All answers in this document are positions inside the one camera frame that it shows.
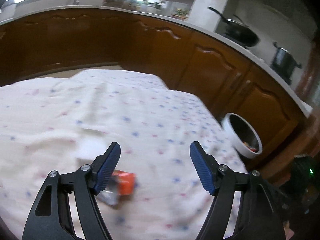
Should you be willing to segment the white round trash bin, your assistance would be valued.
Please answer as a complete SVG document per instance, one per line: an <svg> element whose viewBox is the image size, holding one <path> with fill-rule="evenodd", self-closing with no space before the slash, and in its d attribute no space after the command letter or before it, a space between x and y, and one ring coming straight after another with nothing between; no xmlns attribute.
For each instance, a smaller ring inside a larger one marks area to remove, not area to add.
<svg viewBox="0 0 320 240"><path fill-rule="evenodd" d="M247 159L254 159L263 151L263 145L255 129L243 117L227 113L221 121L235 150Z"/></svg>

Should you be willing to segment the white foam block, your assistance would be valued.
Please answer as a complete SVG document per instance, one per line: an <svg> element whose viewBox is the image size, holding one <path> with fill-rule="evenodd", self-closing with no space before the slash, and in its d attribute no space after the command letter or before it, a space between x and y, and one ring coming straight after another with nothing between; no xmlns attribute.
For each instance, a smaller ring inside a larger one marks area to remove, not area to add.
<svg viewBox="0 0 320 240"><path fill-rule="evenodd" d="M108 143L101 137L85 137L77 143L74 153L79 166L91 164L93 160L103 155L108 148Z"/></svg>

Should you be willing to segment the floral white tablecloth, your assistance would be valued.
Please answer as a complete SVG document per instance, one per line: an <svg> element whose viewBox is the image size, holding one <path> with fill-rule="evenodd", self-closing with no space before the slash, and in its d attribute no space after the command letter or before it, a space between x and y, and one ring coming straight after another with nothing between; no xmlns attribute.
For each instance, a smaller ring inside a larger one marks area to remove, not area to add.
<svg viewBox="0 0 320 240"><path fill-rule="evenodd" d="M136 175L133 195L100 211L114 239L195 239L210 208L189 155L204 150L237 172L246 168L202 101L159 77L86 70L1 88L1 217L21 238L34 199L52 170L74 172L77 143L119 143L117 169Z"/></svg>

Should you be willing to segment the black wok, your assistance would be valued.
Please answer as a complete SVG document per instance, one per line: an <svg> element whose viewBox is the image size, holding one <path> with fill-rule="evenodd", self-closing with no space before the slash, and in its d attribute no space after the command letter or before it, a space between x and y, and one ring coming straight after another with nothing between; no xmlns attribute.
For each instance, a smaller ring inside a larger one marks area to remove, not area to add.
<svg viewBox="0 0 320 240"><path fill-rule="evenodd" d="M207 9L218 14L222 22L226 25L224 33L226 38L230 38L245 48L254 47L259 43L260 38L257 34L253 32L248 25L245 25L239 17L237 17L240 20L238 22L230 18L225 18L221 12L212 7L207 7Z"/></svg>

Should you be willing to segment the brown wooden kitchen cabinets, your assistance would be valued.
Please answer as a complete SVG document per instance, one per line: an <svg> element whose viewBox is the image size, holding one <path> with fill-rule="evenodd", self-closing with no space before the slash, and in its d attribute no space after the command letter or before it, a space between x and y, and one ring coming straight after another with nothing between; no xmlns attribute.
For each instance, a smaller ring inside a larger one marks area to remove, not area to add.
<svg viewBox="0 0 320 240"><path fill-rule="evenodd" d="M238 44L186 22L107 8L59 8L1 23L1 84L78 66L118 63L198 96L216 118L236 113L263 151L247 163L264 178L289 178L293 131L308 112L289 85Z"/></svg>

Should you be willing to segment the orange snack wrapper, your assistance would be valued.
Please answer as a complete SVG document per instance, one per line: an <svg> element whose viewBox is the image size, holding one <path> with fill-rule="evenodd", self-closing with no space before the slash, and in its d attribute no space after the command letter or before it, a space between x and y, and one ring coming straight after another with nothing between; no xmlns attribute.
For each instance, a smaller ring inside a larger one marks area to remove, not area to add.
<svg viewBox="0 0 320 240"><path fill-rule="evenodd" d="M115 170L107 187L97 195L100 202L109 206L117 206L121 197L133 194L136 185L136 175L125 171Z"/></svg>

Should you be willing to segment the black cooking pot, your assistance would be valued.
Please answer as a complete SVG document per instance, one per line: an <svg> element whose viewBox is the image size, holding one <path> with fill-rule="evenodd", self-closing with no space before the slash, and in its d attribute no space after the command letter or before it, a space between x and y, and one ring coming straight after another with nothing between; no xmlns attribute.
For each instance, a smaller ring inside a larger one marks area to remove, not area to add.
<svg viewBox="0 0 320 240"><path fill-rule="evenodd" d="M271 67L276 72L290 78L295 68L302 68L302 64L297 63L286 49L278 46L277 42L273 42L273 46L276 48L276 53L271 62Z"/></svg>

